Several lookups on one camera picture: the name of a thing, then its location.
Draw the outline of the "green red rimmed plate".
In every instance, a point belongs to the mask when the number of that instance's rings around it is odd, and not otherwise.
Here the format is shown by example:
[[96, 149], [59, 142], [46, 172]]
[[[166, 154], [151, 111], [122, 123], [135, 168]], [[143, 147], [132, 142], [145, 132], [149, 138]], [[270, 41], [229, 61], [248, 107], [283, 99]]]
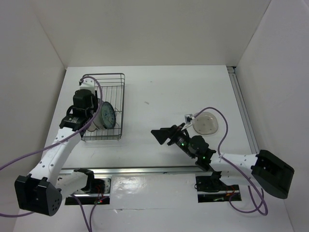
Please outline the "green red rimmed plate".
[[102, 115], [101, 115], [101, 106], [100, 106], [100, 98], [98, 98], [98, 109], [96, 111], [96, 117], [94, 118], [94, 120], [92, 121], [93, 124], [97, 127], [98, 130], [106, 130], [106, 128], [104, 127], [104, 123], [103, 123], [103, 119], [102, 119]]

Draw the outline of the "orange sunburst plate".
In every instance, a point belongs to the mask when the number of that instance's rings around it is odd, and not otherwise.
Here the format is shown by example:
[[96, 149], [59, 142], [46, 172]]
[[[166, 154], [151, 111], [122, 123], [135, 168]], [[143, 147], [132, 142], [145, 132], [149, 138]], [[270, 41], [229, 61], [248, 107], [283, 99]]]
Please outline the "orange sunburst plate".
[[89, 132], [94, 132], [96, 130], [97, 130], [97, 127], [93, 123], [91, 123], [90, 126], [87, 128], [87, 131]]

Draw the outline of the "blue floral small plate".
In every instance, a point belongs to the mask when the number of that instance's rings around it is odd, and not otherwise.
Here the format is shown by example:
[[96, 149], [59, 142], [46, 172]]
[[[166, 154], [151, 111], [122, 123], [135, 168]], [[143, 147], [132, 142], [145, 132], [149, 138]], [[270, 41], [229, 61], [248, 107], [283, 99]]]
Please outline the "blue floral small plate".
[[101, 118], [105, 129], [113, 129], [116, 124], [116, 113], [113, 106], [104, 101], [101, 107]]

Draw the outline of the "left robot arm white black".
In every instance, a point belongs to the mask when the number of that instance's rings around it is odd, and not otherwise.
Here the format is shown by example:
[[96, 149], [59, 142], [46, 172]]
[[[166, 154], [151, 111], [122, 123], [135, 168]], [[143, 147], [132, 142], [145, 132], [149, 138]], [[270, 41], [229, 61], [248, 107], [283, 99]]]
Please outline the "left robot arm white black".
[[98, 95], [94, 88], [75, 91], [73, 105], [61, 120], [51, 147], [28, 175], [20, 175], [15, 180], [14, 188], [20, 209], [53, 216], [61, 201], [74, 192], [93, 191], [95, 178], [91, 170], [77, 168], [68, 178], [59, 177], [59, 174], [97, 112]]

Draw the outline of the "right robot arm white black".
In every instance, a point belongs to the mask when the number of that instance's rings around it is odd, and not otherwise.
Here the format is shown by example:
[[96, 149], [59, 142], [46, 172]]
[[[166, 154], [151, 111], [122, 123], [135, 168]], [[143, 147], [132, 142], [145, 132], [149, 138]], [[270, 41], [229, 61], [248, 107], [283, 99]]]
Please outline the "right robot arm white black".
[[255, 184], [268, 194], [279, 199], [287, 199], [294, 168], [269, 152], [260, 150], [257, 154], [238, 155], [222, 153], [210, 149], [201, 135], [190, 137], [183, 129], [184, 124], [170, 128], [151, 130], [160, 145], [178, 146], [197, 167], [212, 172], [211, 185], [222, 189], [231, 185]]

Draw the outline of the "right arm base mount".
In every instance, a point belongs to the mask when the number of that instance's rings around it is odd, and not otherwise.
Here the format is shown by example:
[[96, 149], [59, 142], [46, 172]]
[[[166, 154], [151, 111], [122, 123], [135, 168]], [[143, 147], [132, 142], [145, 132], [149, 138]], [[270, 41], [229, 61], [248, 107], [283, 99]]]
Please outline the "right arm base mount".
[[196, 176], [194, 188], [197, 190], [198, 203], [228, 202], [231, 196], [231, 201], [242, 201], [238, 185], [227, 186], [210, 176]]

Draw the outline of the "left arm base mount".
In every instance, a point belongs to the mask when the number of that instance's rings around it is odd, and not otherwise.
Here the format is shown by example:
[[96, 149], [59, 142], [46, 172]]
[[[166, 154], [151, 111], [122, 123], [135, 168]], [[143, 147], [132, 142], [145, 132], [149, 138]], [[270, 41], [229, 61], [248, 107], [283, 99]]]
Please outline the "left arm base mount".
[[77, 190], [73, 194], [82, 205], [108, 205], [110, 204], [112, 179], [109, 177], [96, 178], [90, 191]]

